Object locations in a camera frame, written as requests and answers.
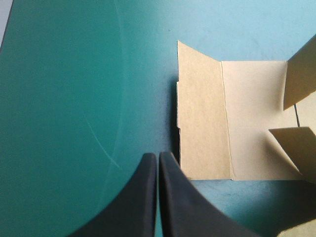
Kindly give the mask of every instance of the cardboard panel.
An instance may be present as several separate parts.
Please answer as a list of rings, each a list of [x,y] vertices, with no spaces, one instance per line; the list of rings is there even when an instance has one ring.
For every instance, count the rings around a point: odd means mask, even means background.
[[[293,227],[286,231],[282,231],[278,237],[315,237],[316,236],[316,220],[312,220]]]
[[[316,93],[298,102],[296,108],[300,125],[308,126],[316,133]]]
[[[303,174],[316,183],[316,136],[309,127],[270,129],[270,132]]]
[[[315,90],[316,36],[288,61],[283,109],[291,107]]]
[[[229,179],[222,66],[178,42],[180,163],[191,179]]]
[[[222,62],[235,180],[300,179],[269,133],[296,126],[294,108],[282,109],[285,61]]]

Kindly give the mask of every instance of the black object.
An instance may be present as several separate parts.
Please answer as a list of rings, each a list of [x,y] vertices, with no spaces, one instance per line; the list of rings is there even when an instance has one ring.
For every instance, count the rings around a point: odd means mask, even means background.
[[[156,217],[157,161],[144,154],[117,197],[69,237],[153,237]]]
[[[164,237],[257,237],[209,203],[190,183],[172,153],[159,156],[159,198]]]

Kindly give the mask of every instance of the cardboard flap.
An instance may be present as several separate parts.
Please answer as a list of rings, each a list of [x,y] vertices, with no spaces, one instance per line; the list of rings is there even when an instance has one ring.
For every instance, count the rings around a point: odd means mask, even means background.
[[[178,42],[180,163],[189,178],[229,179],[222,64]]]
[[[306,180],[316,183],[316,136],[309,127],[270,129]]]
[[[283,109],[287,109],[316,91],[316,35],[289,61]]]
[[[286,231],[282,231],[278,237],[314,237],[316,236],[316,220],[312,220],[293,227]]]

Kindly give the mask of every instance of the teal surface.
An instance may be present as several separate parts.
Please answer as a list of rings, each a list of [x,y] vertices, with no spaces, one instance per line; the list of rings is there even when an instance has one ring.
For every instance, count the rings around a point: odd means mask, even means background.
[[[177,40],[219,60],[284,60],[315,34],[315,12],[294,0],[15,0],[0,52],[0,236],[64,236],[142,153],[177,151]]]
[[[316,185],[305,181],[195,180],[218,209],[262,237],[316,218]]]

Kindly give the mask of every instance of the cardboard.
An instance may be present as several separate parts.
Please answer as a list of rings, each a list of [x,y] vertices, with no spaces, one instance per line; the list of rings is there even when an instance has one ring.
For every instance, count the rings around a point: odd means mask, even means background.
[[[222,65],[178,42],[181,168],[193,179],[229,179]]]
[[[288,61],[284,110],[316,91],[316,35]]]
[[[316,93],[312,93],[296,104],[301,126],[308,126],[316,133]]]
[[[282,231],[278,237],[315,237],[316,236],[316,220],[312,220],[293,227],[291,229]]]
[[[270,129],[304,178],[316,184],[316,136],[309,127]]]
[[[285,61],[219,62],[178,42],[180,164],[191,179],[301,179],[268,129],[283,111]]]
[[[283,111],[285,61],[222,62],[234,180],[300,179],[269,128],[296,126]]]
[[[181,42],[178,61],[180,164],[189,178],[316,184],[316,37],[289,61],[219,62]],[[278,236],[315,235],[313,220]]]

